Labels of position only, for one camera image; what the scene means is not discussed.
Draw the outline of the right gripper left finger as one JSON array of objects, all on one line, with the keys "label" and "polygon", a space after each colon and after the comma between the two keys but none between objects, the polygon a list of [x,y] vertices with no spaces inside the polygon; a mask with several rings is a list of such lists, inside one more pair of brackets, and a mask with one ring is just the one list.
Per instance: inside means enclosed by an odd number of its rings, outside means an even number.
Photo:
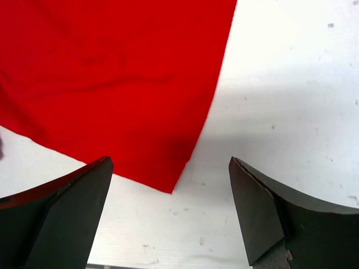
[{"label": "right gripper left finger", "polygon": [[1,198],[1,268],[85,268],[112,173],[105,156]]}]

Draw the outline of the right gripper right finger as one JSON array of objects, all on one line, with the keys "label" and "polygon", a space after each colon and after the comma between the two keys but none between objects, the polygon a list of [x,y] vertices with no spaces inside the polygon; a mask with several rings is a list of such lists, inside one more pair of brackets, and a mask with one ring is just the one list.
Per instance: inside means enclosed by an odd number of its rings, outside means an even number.
[{"label": "right gripper right finger", "polygon": [[229,177],[251,267],[358,267],[358,209],[309,196],[236,157]]}]

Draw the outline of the red t shirt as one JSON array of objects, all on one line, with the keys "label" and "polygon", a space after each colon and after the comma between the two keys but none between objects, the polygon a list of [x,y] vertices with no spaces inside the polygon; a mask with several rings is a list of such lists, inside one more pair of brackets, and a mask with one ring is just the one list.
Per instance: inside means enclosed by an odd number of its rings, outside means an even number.
[{"label": "red t shirt", "polygon": [[1,126],[173,192],[208,115],[235,1],[2,1]]}]

